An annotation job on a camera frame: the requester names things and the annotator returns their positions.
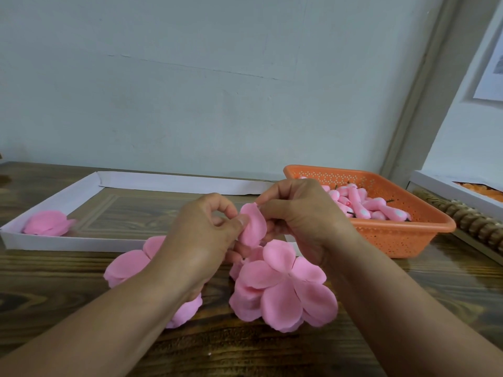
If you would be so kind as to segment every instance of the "hand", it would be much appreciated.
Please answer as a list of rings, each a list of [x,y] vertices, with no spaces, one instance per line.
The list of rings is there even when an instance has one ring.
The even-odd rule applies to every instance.
[[[314,179],[286,179],[256,199],[267,220],[265,240],[277,234],[295,237],[302,255],[322,265],[328,249],[350,248],[360,235]]]
[[[213,215],[215,211],[226,218]],[[248,220],[247,215],[238,215],[234,204],[224,196],[202,196],[182,207],[150,264],[161,274],[166,272],[166,265],[183,270],[180,283],[187,283],[188,300],[192,300],[222,261],[236,262],[249,255],[250,248],[236,241]]]

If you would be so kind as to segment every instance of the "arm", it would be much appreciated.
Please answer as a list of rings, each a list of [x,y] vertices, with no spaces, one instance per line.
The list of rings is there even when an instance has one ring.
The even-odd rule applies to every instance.
[[[229,220],[212,216],[216,210]],[[242,259],[227,250],[247,221],[217,194],[185,205],[147,267],[4,357],[0,370],[13,377],[126,375],[222,260]]]
[[[315,180],[283,180],[257,199],[275,231],[329,276],[389,375],[496,376],[503,353],[365,241]]]

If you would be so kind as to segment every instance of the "forearm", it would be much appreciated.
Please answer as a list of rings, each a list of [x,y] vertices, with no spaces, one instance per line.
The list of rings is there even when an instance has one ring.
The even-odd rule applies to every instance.
[[[499,349],[458,320],[385,254],[358,239],[325,270],[390,375],[500,375]]]
[[[166,284],[146,268],[6,356],[0,370],[23,377],[127,374],[186,298],[180,279]]]

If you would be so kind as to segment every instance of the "left hand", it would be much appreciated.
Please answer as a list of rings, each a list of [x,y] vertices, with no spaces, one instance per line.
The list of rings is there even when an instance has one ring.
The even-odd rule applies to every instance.
[[[226,218],[213,215],[216,211]],[[202,196],[180,209],[150,265],[161,274],[166,265],[175,265],[183,271],[180,282],[192,291],[188,299],[195,298],[224,260],[237,262],[249,255],[250,248],[236,241],[248,221],[228,198],[218,193]]]

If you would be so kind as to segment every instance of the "perforated basket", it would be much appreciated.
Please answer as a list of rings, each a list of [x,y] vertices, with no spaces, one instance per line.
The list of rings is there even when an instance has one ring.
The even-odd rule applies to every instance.
[[[372,172],[308,165],[287,165],[283,172],[287,178],[315,178],[332,189],[352,182],[365,188],[369,197],[394,200],[388,205],[409,212],[412,222],[350,219],[363,237],[391,258],[415,257],[437,233],[456,229],[456,222],[448,215]]]

